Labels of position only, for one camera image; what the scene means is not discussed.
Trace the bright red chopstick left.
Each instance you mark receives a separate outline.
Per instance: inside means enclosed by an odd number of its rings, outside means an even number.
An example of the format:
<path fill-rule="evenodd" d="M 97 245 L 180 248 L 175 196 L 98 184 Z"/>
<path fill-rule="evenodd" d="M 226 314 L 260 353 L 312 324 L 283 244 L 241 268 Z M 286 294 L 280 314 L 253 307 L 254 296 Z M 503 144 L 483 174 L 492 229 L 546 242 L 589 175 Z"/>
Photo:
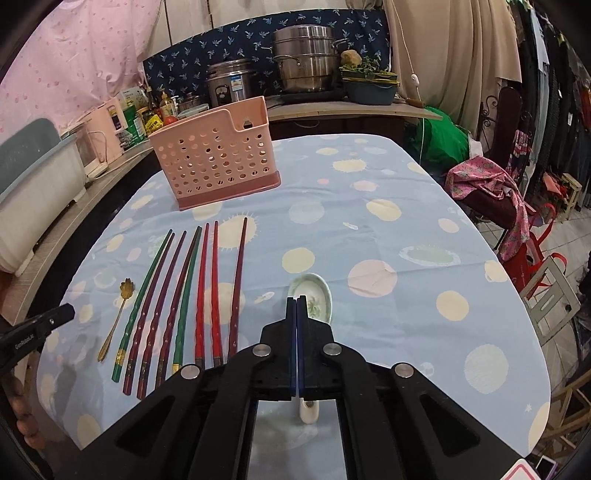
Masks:
<path fill-rule="evenodd" d="M 197 314 L 195 315 L 195 347 L 194 363 L 204 370 L 204 303 L 205 303 L 205 277 L 207 262 L 207 244 L 208 244 L 209 224 L 205 224 L 204 235 L 202 236 L 202 245 L 200 253 L 199 274 L 197 283 Z"/>

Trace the silver rice cooker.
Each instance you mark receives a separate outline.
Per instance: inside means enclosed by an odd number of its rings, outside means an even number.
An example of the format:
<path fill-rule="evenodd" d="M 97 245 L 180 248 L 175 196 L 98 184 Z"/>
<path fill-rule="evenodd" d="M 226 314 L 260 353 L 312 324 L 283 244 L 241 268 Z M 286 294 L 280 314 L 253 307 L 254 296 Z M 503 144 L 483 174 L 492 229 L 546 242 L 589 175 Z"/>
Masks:
<path fill-rule="evenodd" d="M 249 59 L 213 64 L 207 68 L 206 84 L 211 106 L 218 107 L 256 96 L 256 70 Z"/>

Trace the clear food container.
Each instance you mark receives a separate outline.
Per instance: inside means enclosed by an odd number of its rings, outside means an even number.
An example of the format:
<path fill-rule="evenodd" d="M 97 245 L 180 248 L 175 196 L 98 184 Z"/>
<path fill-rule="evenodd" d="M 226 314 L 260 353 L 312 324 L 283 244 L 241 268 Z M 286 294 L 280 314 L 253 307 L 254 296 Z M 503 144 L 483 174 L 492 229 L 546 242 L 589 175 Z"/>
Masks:
<path fill-rule="evenodd" d="M 200 104 L 197 106 L 193 106 L 191 108 L 185 109 L 181 112 L 178 113 L 177 115 L 177 119 L 181 120 L 181 119 L 185 119 L 185 118 L 190 118 L 194 115 L 198 115 L 200 113 L 204 113 L 205 111 L 207 111 L 209 109 L 209 105 L 204 103 L 204 104 Z"/>

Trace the green chopstick gold band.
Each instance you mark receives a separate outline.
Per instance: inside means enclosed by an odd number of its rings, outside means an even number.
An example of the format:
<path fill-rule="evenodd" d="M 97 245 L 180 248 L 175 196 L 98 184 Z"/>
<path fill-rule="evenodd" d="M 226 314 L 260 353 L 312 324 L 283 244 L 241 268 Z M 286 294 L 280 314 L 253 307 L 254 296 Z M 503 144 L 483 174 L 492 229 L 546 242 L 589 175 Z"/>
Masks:
<path fill-rule="evenodd" d="M 172 373 L 176 373 L 183 365 L 184 354 L 184 338 L 186 329 L 186 319 L 188 313 L 188 304 L 190 300 L 191 285 L 193 280 L 193 272 L 195 262 L 197 262 L 197 250 L 200 242 L 202 227 L 198 226 L 195 230 L 193 239 L 191 240 L 190 252 L 188 257 L 187 270 L 184 276 L 184 284 L 181 295 L 180 312 L 176 330 L 176 338 L 174 343 L 174 353 L 172 360 Z"/>

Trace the pink electric kettle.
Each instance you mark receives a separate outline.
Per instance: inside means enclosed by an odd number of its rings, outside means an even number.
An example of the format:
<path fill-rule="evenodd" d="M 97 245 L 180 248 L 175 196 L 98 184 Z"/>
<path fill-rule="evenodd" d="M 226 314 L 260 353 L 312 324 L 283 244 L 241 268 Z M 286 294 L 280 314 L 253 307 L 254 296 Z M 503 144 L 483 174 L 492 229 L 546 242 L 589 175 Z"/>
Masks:
<path fill-rule="evenodd" d="M 76 146 L 88 179 L 105 173 L 123 154 L 119 140 L 127 127 L 120 101 L 113 97 L 83 115 L 75 128 Z"/>

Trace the stainless steel steamer pot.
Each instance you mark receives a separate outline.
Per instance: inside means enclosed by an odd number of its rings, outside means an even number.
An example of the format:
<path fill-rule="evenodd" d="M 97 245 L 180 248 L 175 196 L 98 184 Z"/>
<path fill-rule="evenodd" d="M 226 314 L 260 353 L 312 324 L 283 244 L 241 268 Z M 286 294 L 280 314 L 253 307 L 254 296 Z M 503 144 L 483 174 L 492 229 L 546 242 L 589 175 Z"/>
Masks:
<path fill-rule="evenodd" d="M 280 72 L 283 94 L 322 93 L 335 89 L 346 39 L 334 28 L 294 25 L 273 32 L 273 62 Z"/>

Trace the green plastic bag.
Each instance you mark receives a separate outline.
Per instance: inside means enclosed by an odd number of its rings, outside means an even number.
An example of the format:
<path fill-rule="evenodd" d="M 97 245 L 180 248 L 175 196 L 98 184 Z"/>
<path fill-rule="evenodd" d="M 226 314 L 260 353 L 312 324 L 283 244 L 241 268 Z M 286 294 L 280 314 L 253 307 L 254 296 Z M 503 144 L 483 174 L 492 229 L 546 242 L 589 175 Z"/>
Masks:
<path fill-rule="evenodd" d="M 431 106 L 426 110 L 440 119 L 419 121 L 410 140 L 411 156 L 424 168 L 447 173 L 469 158 L 469 137 L 445 112 Z"/>

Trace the white ceramic soup spoon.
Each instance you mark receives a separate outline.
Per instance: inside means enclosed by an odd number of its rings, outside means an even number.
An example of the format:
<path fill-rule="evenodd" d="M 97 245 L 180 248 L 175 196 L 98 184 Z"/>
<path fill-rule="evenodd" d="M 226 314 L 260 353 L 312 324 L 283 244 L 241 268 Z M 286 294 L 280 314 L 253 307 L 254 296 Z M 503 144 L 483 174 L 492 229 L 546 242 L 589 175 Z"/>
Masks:
<path fill-rule="evenodd" d="M 324 322 L 332 322 L 332 293 L 325 279 L 315 273 L 298 276 L 290 282 L 287 295 L 297 299 L 307 298 L 308 316 Z M 301 399 L 300 418 L 305 425 L 315 424 L 320 416 L 320 403 Z"/>

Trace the blue planet pattern tablecloth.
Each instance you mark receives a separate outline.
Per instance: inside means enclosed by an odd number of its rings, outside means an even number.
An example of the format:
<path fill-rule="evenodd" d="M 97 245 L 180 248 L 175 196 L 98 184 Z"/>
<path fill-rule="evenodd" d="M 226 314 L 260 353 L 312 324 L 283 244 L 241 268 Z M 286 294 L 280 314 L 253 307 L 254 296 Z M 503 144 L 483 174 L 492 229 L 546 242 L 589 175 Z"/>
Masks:
<path fill-rule="evenodd" d="M 221 324 L 231 315 L 242 221 L 247 218 L 238 343 L 252 344 L 283 316 L 290 282 L 315 273 L 332 292 L 332 332 L 368 361 L 416 366 L 522 454 L 540 439 L 550 382 L 525 307 L 486 240 L 460 207 L 401 147 L 370 135 L 310 136 L 273 145 L 276 189 L 180 211 L 162 173 L 149 178 L 91 247 L 64 299 L 75 318 L 47 340 L 36 376 L 45 412 L 79 446 L 136 401 L 111 380 L 114 356 L 98 350 L 119 308 L 120 340 L 142 280 L 169 238 L 132 332 L 145 347 L 176 243 L 178 257 L 154 353 L 159 353 L 177 278 L 197 226 L 197 250 L 184 338 L 194 358 L 202 236 L 209 224 L 204 319 L 211 315 L 211 256 L 218 222 Z"/>

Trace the oil bottle yellow cap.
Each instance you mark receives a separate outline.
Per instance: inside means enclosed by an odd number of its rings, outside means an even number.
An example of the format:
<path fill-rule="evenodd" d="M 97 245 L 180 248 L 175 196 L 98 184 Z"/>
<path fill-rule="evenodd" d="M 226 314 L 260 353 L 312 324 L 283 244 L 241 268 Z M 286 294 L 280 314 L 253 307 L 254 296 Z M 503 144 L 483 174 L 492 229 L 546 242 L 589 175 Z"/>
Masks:
<path fill-rule="evenodd" d="M 173 100 L 165 93 L 161 93 L 160 99 L 160 112 L 162 114 L 162 118 L 165 119 L 167 117 L 175 117 L 175 104 Z"/>

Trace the dark maroon chopstick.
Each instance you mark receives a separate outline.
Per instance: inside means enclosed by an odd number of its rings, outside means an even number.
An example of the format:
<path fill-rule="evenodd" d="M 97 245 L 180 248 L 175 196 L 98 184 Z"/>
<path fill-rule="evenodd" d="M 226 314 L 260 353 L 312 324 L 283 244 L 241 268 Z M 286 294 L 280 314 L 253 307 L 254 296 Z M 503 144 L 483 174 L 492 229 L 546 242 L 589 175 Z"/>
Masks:
<path fill-rule="evenodd" d="M 242 234 L 240 235 L 240 242 L 238 247 L 238 258 L 236 259 L 235 267 L 235 282 L 232 290 L 231 315 L 229 322 L 228 335 L 228 359 L 231 359 L 238 351 L 238 319 L 239 319 L 239 305 L 240 305 L 240 284 L 242 284 L 242 266 L 243 255 L 245 255 L 245 236 L 247 230 L 247 218 L 244 217 L 242 221 Z"/>

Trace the pink perforated utensil holder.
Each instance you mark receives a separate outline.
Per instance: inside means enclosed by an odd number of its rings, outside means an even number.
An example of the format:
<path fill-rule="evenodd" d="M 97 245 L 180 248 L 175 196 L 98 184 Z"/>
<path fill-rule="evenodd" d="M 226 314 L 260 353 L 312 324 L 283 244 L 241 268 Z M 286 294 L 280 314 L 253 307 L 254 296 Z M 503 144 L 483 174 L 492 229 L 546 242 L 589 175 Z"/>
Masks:
<path fill-rule="evenodd" d="M 280 186 L 263 96 L 178 120 L 149 141 L 181 211 Z"/>

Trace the dark blue vegetable basin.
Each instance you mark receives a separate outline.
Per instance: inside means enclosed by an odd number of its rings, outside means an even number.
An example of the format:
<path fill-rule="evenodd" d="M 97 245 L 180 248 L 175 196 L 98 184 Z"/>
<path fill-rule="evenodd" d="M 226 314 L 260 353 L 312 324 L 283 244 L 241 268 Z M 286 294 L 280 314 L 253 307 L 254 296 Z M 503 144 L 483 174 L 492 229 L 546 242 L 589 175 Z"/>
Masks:
<path fill-rule="evenodd" d="M 361 105 L 391 105 L 400 85 L 398 76 L 390 72 L 362 73 L 342 70 L 341 76 L 348 100 Z"/>

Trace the pink spotted sheet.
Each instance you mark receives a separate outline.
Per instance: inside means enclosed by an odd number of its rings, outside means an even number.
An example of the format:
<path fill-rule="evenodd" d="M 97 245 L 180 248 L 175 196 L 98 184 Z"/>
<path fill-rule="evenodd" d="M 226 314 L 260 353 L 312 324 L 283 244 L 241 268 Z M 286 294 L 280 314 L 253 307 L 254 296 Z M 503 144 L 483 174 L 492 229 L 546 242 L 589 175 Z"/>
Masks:
<path fill-rule="evenodd" d="M 158 1 L 63 1 L 36 28 L 1 81 L 1 139 L 35 119 L 60 132 L 134 86 Z"/>

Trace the navy floral backsplash cloth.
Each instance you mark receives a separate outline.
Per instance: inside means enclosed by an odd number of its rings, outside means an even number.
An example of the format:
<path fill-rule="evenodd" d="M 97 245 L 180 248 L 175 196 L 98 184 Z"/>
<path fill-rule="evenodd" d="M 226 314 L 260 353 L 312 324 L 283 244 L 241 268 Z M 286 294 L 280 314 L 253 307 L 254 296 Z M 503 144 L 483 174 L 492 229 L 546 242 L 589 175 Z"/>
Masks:
<path fill-rule="evenodd" d="M 254 17 L 189 37 L 143 61 L 147 84 L 170 96 L 207 94 L 206 71 L 230 60 L 252 61 L 254 84 L 264 95 L 280 93 L 280 72 L 273 62 L 273 32 L 311 24 L 331 27 L 336 39 L 363 57 L 389 65 L 390 34 L 382 10 L 312 9 Z"/>

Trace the beige hanging curtain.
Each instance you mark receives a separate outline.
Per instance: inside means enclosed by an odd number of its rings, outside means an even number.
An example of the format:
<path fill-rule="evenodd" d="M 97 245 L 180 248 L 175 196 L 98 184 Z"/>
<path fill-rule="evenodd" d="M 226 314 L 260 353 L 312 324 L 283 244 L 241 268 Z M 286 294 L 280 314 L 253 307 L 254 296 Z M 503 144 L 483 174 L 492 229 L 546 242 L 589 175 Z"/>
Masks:
<path fill-rule="evenodd" d="M 477 130 L 480 105 L 504 81 L 520 82 L 517 33 L 506 1 L 349 1 L 380 7 L 401 95 L 419 98 L 464 129 Z"/>

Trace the yellow snack packet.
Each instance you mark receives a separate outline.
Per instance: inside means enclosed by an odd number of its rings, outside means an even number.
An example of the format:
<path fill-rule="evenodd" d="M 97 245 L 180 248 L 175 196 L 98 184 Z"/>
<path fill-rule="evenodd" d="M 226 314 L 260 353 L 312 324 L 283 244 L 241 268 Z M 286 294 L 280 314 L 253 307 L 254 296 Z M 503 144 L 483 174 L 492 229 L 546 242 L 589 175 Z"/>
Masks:
<path fill-rule="evenodd" d="M 143 116 L 143 123 L 147 135 L 153 134 L 164 126 L 159 115 L 153 112 L 147 112 Z"/>

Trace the gold flower spoon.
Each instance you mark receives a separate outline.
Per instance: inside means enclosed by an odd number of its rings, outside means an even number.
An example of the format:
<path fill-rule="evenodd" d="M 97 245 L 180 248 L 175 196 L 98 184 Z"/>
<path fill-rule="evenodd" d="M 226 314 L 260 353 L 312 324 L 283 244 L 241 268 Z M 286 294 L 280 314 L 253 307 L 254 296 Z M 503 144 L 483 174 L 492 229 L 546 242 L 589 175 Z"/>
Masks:
<path fill-rule="evenodd" d="M 111 328 L 110 328 L 107 336 L 105 337 L 105 339 L 98 351 L 98 354 L 97 354 L 97 361 L 99 363 L 102 363 L 105 360 L 105 357 L 106 357 L 108 350 L 110 348 L 116 327 L 117 327 L 118 322 L 120 320 L 123 308 L 124 308 L 125 304 L 127 303 L 127 301 L 132 297 L 133 292 L 134 292 L 134 283 L 131 281 L 130 278 L 126 278 L 119 286 L 120 303 L 119 303 L 119 308 L 118 308 L 116 317 L 115 317 L 113 324 L 111 325 Z"/>

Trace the pink floral cloth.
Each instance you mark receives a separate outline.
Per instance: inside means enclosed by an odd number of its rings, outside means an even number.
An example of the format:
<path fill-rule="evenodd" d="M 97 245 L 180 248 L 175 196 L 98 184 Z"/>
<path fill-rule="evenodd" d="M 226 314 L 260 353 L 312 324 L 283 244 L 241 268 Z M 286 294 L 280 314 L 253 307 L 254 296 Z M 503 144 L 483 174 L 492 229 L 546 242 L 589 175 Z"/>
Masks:
<path fill-rule="evenodd" d="M 506 231 L 498 247 L 502 262 L 515 257 L 529 238 L 526 202 L 511 175 L 492 160 L 475 156 L 449 170 L 445 190 L 478 215 Z"/>

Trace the white plastic storage bin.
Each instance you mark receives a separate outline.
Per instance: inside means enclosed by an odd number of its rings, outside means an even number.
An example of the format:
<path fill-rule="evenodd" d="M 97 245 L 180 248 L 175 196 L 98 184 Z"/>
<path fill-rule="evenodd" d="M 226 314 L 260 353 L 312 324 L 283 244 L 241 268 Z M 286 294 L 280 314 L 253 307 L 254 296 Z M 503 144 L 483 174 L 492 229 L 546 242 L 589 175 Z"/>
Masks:
<path fill-rule="evenodd" d="M 39 118 L 1 144 L 1 270 L 20 276 L 54 220 L 85 194 L 76 139 Z"/>

